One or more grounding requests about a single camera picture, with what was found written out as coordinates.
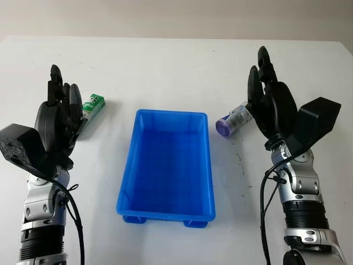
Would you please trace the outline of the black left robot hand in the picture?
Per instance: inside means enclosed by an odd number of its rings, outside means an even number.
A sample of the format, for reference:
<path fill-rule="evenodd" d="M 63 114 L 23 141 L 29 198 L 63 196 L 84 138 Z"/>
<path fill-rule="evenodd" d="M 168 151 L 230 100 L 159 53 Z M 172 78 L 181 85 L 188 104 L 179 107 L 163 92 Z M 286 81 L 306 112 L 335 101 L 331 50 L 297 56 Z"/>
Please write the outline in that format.
<path fill-rule="evenodd" d="M 47 101 L 39 107 L 35 129 L 45 151 L 55 164 L 71 170 L 69 158 L 87 119 L 83 116 L 82 97 L 76 84 L 64 83 L 57 65 L 52 65 L 47 83 Z"/>

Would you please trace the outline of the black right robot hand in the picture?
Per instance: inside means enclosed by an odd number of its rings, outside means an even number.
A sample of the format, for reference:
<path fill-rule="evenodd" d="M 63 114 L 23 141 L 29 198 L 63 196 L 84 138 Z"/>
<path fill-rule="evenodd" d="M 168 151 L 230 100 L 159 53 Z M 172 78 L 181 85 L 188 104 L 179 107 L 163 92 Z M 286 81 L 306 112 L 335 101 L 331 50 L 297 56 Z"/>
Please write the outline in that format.
<path fill-rule="evenodd" d="M 258 51 L 258 65 L 252 66 L 249 71 L 246 109 L 267 138 L 266 149 L 287 139 L 294 130 L 296 103 L 288 86 L 277 79 L 264 46 Z"/>

